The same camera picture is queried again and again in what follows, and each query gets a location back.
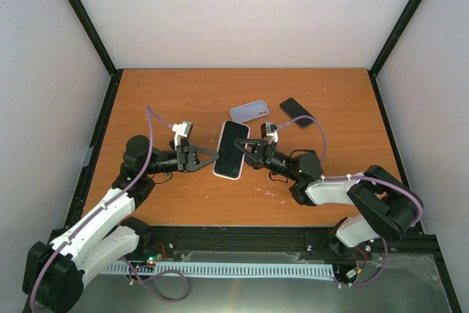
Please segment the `dark purple phone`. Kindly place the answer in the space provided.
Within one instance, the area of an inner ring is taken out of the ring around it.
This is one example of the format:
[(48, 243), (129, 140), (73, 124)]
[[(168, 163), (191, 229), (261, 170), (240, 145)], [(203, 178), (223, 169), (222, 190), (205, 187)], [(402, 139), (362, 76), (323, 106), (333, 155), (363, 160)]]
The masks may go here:
[(293, 97), (282, 101), (280, 109), (301, 128), (307, 128), (314, 123), (314, 117)]

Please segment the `white-edged black phone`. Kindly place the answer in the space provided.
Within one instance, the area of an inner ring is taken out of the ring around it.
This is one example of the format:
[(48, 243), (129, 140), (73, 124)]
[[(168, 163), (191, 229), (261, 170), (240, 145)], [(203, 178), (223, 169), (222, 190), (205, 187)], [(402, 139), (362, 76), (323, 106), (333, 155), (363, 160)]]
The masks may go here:
[(228, 180), (238, 180), (243, 167), (244, 154), (235, 145), (236, 139), (247, 139), (250, 128), (247, 125), (227, 120), (223, 123), (218, 141), (218, 159), (213, 174)]

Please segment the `lavender phone case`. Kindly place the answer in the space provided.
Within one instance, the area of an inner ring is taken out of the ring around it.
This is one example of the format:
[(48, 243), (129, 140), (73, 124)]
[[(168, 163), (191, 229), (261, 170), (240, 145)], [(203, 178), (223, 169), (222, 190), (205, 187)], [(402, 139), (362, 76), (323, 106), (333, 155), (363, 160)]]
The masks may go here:
[(269, 108), (263, 100), (246, 103), (241, 106), (231, 108), (229, 115), (231, 120), (238, 123), (248, 122), (269, 114)]

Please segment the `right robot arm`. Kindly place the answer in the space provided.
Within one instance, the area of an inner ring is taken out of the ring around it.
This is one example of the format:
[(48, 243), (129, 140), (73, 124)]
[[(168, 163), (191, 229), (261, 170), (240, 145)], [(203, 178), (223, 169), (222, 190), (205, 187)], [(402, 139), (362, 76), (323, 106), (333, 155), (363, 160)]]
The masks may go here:
[(358, 174), (326, 177), (316, 152), (277, 151), (275, 142), (235, 139), (234, 145), (253, 169), (267, 169), (293, 182), (292, 198), (305, 206), (353, 205), (358, 214), (338, 222), (328, 235), (328, 246), (337, 257), (370, 240), (397, 242), (422, 218), (421, 199), (384, 168), (370, 166)]

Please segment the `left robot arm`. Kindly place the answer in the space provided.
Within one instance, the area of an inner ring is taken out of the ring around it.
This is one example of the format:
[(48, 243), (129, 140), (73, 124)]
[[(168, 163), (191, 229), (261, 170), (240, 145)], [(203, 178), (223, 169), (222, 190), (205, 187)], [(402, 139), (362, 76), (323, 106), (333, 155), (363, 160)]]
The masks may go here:
[(195, 172), (218, 159), (218, 153), (187, 139), (160, 151), (138, 135), (126, 144), (120, 173), (105, 196), (81, 220), (49, 243), (35, 243), (27, 254), (22, 290), (32, 311), (68, 312), (84, 289), (109, 265), (133, 252), (151, 251), (152, 237), (132, 213), (147, 199), (154, 174)]

